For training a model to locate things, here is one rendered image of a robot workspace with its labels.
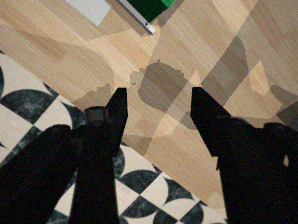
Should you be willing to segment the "green crate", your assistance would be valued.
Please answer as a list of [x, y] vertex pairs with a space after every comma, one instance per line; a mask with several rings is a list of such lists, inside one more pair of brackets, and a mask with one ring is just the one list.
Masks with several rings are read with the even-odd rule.
[[169, 8], [174, 0], [127, 0], [148, 22]]

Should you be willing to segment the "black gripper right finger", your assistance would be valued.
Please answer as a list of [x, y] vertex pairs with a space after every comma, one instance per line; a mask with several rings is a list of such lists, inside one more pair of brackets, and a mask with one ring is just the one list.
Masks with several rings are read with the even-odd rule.
[[253, 127], [202, 87], [192, 87], [190, 117], [218, 157], [228, 224], [298, 224], [297, 131], [278, 122]]

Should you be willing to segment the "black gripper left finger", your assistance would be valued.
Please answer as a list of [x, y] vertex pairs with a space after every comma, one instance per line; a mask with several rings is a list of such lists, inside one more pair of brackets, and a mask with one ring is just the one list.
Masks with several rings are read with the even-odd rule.
[[127, 88], [105, 107], [86, 108], [84, 118], [76, 129], [48, 127], [0, 168], [0, 224], [46, 224], [76, 170], [68, 224], [120, 224], [113, 157], [128, 118]]

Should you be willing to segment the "white paper pick list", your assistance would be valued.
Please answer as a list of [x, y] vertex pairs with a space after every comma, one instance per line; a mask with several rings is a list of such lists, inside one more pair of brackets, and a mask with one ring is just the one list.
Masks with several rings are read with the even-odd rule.
[[84, 15], [97, 27], [101, 24], [112, 5], [106, 0], [64, 0]]

